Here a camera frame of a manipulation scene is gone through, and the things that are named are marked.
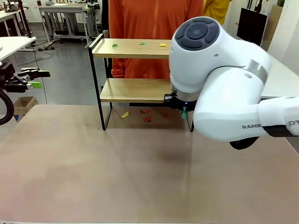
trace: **metal table frame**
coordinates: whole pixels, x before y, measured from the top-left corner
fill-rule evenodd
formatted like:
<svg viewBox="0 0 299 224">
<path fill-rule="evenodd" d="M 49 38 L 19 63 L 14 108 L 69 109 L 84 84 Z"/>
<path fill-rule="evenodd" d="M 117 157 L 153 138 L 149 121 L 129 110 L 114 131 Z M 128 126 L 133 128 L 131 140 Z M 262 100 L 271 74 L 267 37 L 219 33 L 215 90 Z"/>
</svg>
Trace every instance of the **metal table frame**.
<svg viewBox="0 0 299 224">
<path fill-rule="evenodd" d="M 90 9 L 83 9 L 82 7 L 64 7 L 64 6 L 59 6 L 59 7 L 38 7 L 39 12 L 40 12 L 40 16 L 42 19 L 42 23 L 43 23 L 43 28 L 45 30 L 46 36 L 47 36 L 47 40 L 48 43 L 51 45 L 52 42 L 50 40 L 50 35 L 54 36 L 54 37 L 63 37 L 63 38 L 73 38 L 73 39 L 86 39 L 87 41 L 87 46 L 90 44 L 90 37 L 92 38 L 93 35 L 93 31 L 91 30 L 91 24 L 92 23 L 90 21 L 91 17 L 90 17 Z M 43 15 L 42 12 L 44 12 L 45 14 L 45 20 L 46 22 L 43 20 Z M 66 20 L 66 25 L 69 31 L 68 35 L 57 35 L 54 34 L 51 30 L 51 25 L 50 25 L 50 20 L 52 22 L 52 24 L 54 26 L 56 26 L 55 20 L 58 21 L 58 13 L 63 13 L 65 14 L 65 20 Z M 85 36 L 81 36 L 81 35 L 73 35 L 71 33 L 71 29 L 74 30 L 74 19 L 73 18 L 75 16 L 75 14 L 82 14 L 82 18 L 83 18 L 83 24 L 84 24 L 84 30 L 85 30 Z M 48 25 L 49 28 L 49 33 L 47 31 L 47 27 L 46 27 L 46 23 Z"/>
<path fill-rule="evenodd" d="M 6 32 L 7 32 L 8 36 L 10 36 L 10 33 L 9 33 L 9 30 L 8 30 L 6 20 L 9 20 L 9 19 L 14 20 L 14 26 L 15 26 L 15 29 L 17 31 L 17 34 L 18 34 L 18 36 L 21 36 L 19 26 L 18 26 L 18 23 L 17 23 L 17 18 L 16 18 L 16 14 L 19 13 L 19 12 L 20 12 L 20 10 L 16 11 L 16 12 L 10 12 L 10 13 L 7 13 L 7 15 L 5 15 L 4 17 L 0 18 L 0 22 L 4 22 L 5 29 L 6 29 Z"/>
<path fill-rule="evenodd" d="M 103 131 L 105 131 L 107 129 L 107 125 L 109 122 L 109 118 L 110 118 L 110 114 L 112 111 L 112 103 L 109 102 L 109 111 L 108 114 L 106 116 L 106 119 L 104 120 L 104 115 L 103 115 L 103 110 L 102 110 L 102 103 L 101 103 L 101 98 L 100 98 L 100 91 L 99 91 L 99 85 L 98 85 L 98 79 L 97 79 L 97 73 L 95 70 L 95 66 L 94 66 L 94 59 L 93 59 L 93 49 L 97 46 L 97 44 L 100 42 L 100 40 L 102 40 L 104 38 L 103 34 L 100 34 L 89 46 L 88 46 L 88 53 L 89 53 L 89 59 L 90 59 L 90 64 L 92 67 L 92 72 L 93 72 L 93 81 L 94 81 L 94 88 L 95 88 L 95 92 L 97 95 L 97 101 L 98 101 L 98 107 L 99 107 L 99 112 L 100 112 L 100 118 L 101 118 L 101 124 L 102 124 L 102 129 Z M 105 64 L 105 72 L 106 72 L 106 78 L 110 78 L 110 71 L 108 70 L 108 63 L 107 63 L 107 58 L 104 58 L 104 64 Z M 145 106 L 146 104 L 140 104 L 138 105 L 138 103 L 135 104 L 136 106 Z M 148 104 L 149 106 L 166 106 L 164 104 Z M 187 115 L 187 122 L 188 122 L 188 126 L 189 126 L 189 130 L 190 132 L 194 131 L 194 122 L 192 120 L 192 123 L 190 125 L 190 118 Z"/>
</svg>

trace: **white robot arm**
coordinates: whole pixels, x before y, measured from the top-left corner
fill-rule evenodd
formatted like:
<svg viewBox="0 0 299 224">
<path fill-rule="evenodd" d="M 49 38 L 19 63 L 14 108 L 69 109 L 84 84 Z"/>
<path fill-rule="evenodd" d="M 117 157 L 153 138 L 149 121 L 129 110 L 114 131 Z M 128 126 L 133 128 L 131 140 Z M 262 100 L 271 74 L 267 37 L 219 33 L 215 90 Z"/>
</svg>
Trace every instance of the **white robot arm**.
<svg viewBox="0 0 299 224">
<path fill-rule="evenodd" d="M 267 134 L 299 135 L 299 98 L 261 101 L 271 68 L 267 52 L 234 39 L 216 20 L 182 24 L 172 38 L 169 65 L 173 93 L 165 101 L 194 110 L 195 129 L 204 136 L 242 149 Z"/>
</svg>

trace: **small yellow piece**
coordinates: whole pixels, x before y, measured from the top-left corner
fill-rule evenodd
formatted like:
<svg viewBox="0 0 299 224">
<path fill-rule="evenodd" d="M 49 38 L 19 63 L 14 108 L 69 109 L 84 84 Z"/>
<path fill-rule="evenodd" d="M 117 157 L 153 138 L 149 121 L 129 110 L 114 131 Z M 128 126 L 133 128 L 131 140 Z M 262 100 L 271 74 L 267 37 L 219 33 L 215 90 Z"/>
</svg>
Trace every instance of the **small yellow piece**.
<svg viewBox="0 0 299 224">
<path fill-rule="evenodd" d="M 129 116 L 130 114 L 129 114 L 129 111 L 127 111 L 127 112 L 125 112 L 125 114 L 124 115 L 122 115 L 122 117 L 121 118 L 126 118 L 127 116 Z"/>
</svg>

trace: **small green piece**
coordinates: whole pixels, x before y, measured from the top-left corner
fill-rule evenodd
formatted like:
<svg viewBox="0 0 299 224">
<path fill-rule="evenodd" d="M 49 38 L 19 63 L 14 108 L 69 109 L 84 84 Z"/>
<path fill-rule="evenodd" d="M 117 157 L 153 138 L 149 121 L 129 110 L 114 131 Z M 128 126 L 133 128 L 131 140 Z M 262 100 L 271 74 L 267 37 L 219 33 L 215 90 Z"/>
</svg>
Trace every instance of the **small green piece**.
<svg viewBox="0 0 299 224">
<path fill-rule="evenodd" d="M 182 113 L 182 119 L 186 119 L 187 114 L 186 114 L 186 107 L 183 108 L 183 113 Z"/>
<path fill-rule="evenodd" d="M 41 82 L 28 82 L 28 84 L 32 84 L 34 89 L 41 89 L 43 87 Z"/>
</svg>

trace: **shelf board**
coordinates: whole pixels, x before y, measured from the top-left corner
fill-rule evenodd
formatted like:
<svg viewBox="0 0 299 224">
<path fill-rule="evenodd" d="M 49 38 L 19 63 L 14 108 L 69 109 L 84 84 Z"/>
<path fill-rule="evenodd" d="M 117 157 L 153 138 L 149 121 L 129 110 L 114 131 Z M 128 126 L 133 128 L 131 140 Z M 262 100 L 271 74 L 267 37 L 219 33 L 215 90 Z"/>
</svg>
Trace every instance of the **shelf board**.
<svg viewBox="0 0 299 224">
<path fill-rule="evenodd" d="M 93 49 L 93 56 L 100 58 L 168 59 L 171 40 L 110 39 L 103 38 Z"/>
<path fill-rule="evenodd" d="M 164 79 L 108 78 L 101 92 L 102 102 L 163 103 L 171 93 L 171 84 Z"/>
</svg>

